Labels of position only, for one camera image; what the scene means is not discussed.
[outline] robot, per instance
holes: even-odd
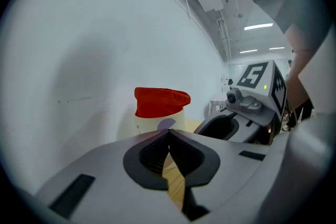
[[[44,208],[46,222],[281,223],[323,178],[334,144],[332,116],[303,122],[271,146],[250,142],[282,118],[286,94],[274,61],[248,65],[199,134],[161,130],[97,147],[26,199]],[[161,176],[168,152],[185,178],[182,212]]]

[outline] black rubber pad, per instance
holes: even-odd
[[[60,216],[68,219],[94,180],[95,178],[93,176],[79,175],[49,208]]]
[[[167,180],[162,177],[168,153],[185,177],[186,188],[207,185],[221,164],[213,149],[175,130],[163,130],[126,151],[125,171],[143,188],[168,190]]]
[[[253,121],[248,121],[248,123],[246,124],[246,126],[250,127],[252,123],[253,123]]]
[[[248,157],[251,159],[257,159],[258,161],[263,161],[265,158],[265,154],[254,153],[251,151],[242,151],[239,153],[240,156]]]

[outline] white wall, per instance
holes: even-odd
[[[246,55],[231,59],[226,62],[229,69],[230,78],[233,79],[234,83],[237,83],[237,79],[246,67],[245,65],[274,60],[277,64],[281,74],[283,77],[286,76],[287,68],[288,68],[288,60],[293,59],[294,54],[288,49],[284,50],[275,50],[273,52],[269,52],[267,54],[259,54],[257,52],[246,53]]]
[[[135,87],[186,91],[203,119],[223,63],[175,0],[17,0],[1,31],[3,161],[35,193],[90,149],[137,133]]]
[[[225,62],[225,63],[224,63],[223,74],[222,74],[222,77],[223,77],[223,78],[229,78],[229,77],[230,77],[229,66],[228,66],[227,63],[228,63],[228,62]]]

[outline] curved white surface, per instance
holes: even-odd
[[[186,117],[200,120],[221,90],[213,44],[173,0],[16,0],[3,19],[3,161],[30,193],[137,134],[135,87],[188,92]]]
[[[335,39],[335,24],[332,24],[321,47],[299,74],[299,79],[307,91],[315,111],[321,114],[336,112]]]

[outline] black slot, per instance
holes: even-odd
[[[246,124],[246,126],[247,126],[247,127],[250,127],[252,123],[253,123],[253,121],[249,121],[249,122]]]
[[[239,129],[239,123],[233,119],[237,113],[220,115],[211,119],[198,133],[203,136],[229,140]]]
[[[186,187],[208,184],[221,163],[218,154],[211,148],[174,130],[165,130],[125,153],[125,171],[144,188],[168,190],[167,180],[162,177],[168,152],[185,177]]]
[[[242,151],[239,153],[240,156],[248,157],[251,159],[257,159],[258,161],[263,161],[265,158],[265,154],[255,153],[251,151]]]
[[[79,175],[49,208],[60,216],[68,219],[94,180],[95,178],[93,176]]]
[[[210,211],[204,206],[197,205],[191,189],[186,188],[184,192],[182,212],[190,221],[193,221],[206,215]]]

